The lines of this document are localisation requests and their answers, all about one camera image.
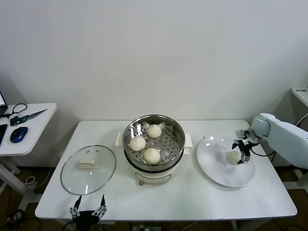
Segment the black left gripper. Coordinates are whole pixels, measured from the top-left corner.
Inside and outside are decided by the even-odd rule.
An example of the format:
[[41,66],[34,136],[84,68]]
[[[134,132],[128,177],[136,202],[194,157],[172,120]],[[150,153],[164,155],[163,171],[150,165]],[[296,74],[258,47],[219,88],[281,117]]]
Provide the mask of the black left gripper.
[[81,203],[82,195],[75,201],[73,207],[70,208],[70,214],[72,216],[72,221],[77,227],[91,227],[92,225],[98,223],[99,217],[103,217],[106,213],[106,204],[104,195],[102,196],[100,206],[94,210],[80,211],[78,210]]

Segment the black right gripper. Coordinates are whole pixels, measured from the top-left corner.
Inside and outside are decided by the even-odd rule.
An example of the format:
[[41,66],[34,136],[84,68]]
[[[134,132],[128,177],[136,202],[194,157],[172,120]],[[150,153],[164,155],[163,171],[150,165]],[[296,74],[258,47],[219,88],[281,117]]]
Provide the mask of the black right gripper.
[[231,149],[234,150],[236,147],[239,147],[241,151],[241,157],[240,160],[237,162],[237,164],[246,164],[249,162],[251,157],[251,149],[252,149],[252,143],[248,140],[233,140],[233,144]]

